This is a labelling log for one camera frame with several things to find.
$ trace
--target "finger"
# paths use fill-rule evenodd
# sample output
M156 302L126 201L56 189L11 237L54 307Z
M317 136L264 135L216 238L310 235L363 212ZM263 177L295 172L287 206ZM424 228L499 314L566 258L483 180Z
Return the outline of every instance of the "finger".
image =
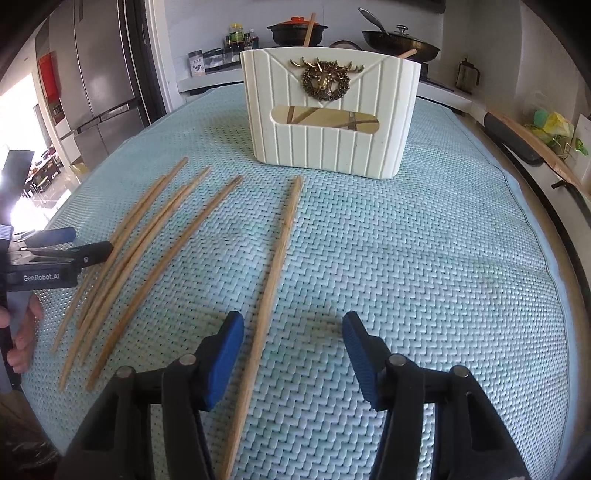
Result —
M14 338L14 346L19 350L24 350L35 339L35 319L33 314L27 310L22 320L21 328Z
M0 307L0 328L5 328L10 325L10 314L7 309Z
M16 374L24 374L28 372L30 368L31 362L29 360L26 360L25 362L18 364L15 367L12 367L12 371L14 371Z
M23 373L23 371L28 370L30 364L30 355L27 350L18 350L13 348L7 353L6 360L15 373Z
M29 300L29 310L36 319L43 320L45 318L45 312L43 311L43 305L37 295L31 295Z

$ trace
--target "kettle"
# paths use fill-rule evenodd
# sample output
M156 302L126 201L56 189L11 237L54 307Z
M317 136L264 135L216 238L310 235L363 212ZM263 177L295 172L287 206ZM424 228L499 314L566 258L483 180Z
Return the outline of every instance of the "kettle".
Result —
M480 70L468 59L463 59L457 68L456 88L462 92L472 93L472 89L480 83Z

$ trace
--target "yellow plastic bag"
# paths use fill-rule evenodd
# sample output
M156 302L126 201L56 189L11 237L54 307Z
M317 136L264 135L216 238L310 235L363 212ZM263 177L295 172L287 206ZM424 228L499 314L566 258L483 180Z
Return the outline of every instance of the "yellow plastic bag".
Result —
M561 137L572 138L574 134L573 124L558 112L552 112L548 115L542 130L552 137L560 135Z

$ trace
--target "orange pot lid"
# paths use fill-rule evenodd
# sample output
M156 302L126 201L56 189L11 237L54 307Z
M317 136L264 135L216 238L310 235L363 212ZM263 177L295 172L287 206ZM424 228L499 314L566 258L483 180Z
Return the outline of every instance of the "orange pot lid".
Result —
M286 24L308 25L309 23L310 23L310 20L306 20L304 17L291 17L291 20L288 20L287 22L278 23L277 25L286 25Z

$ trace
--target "oval window cutout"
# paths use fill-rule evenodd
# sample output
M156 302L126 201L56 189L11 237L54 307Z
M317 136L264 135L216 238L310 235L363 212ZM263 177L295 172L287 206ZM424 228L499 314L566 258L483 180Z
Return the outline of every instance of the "oval window cutout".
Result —
M277 105L271 118L278 124L342 128L364 134L374 134L379 129L379 121L373 115L335 108Z

